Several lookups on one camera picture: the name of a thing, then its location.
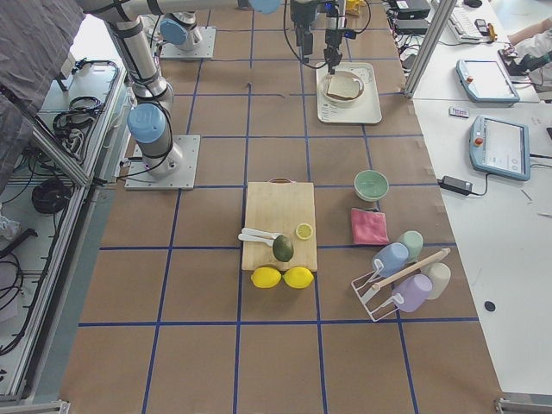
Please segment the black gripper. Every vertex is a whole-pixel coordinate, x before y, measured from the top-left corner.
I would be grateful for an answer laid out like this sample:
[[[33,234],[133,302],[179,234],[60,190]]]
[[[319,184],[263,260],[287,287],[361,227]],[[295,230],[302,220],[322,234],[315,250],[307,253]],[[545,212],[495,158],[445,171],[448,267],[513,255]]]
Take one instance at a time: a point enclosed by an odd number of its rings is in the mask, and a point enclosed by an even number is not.
[[[334,75],[337,66],[335,60],[342,59],[342,52],[340,50],[342,40],[355,40],[356,32],[347,27],[345,1],[324,1],[323,12],[326,17],[323,56],[327,60],[328,74]]]
[[[313,48],[311,26],[316,20],[318,1],[291,0],[290,6],[296,45],[301,46],[302,55],[311,55]]]

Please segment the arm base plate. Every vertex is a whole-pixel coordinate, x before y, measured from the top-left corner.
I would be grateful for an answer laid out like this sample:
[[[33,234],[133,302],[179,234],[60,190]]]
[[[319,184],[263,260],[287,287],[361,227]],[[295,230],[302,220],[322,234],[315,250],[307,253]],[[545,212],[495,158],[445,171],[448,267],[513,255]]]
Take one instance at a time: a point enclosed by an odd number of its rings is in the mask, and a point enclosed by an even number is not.
[[[175,135],[172,150],[157,160],[142,156],[135,144],[133,156],[140,159],[129,165],[124,187],[128,191],[169,191],[194,188],[200,147],[199,135]]]
[[[193,30],[164,26],[160,57],[163,60],[210,60],[214,55],[216,29],[195,27]]]

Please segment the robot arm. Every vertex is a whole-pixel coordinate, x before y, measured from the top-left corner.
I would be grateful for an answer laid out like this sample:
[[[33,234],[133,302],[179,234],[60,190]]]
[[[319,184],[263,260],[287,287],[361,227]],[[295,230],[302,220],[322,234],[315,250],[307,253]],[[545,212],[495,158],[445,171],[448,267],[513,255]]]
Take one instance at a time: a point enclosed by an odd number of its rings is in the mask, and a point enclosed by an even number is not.
[[[194,186],[200,137],[175,135],[171,121],[173,88],[161,75],[143,31],[146,14],[164,16],[170,23],[189,8],[212,9],[227,1],[79,1],[88,15],[105,22],[129,72],[137,105],[127,124],[141,150],[137,172],[121,176],[128,187],[191,189]]]
[[[325,67],[333,74],[342,61],[341,43],[353,40],[360,33],[348,27],[344,1],[240,1],[241,9],[254,9],[271,14],[283,7],[282,31],[294,57],[304,66],[317,70]],[[310,64],[314,37],[312,27],[318,15],[326,18],[323,63]],[[190,51],[202,40],[193,12],[167,13],[160,19],[161,39],[181,50]]]

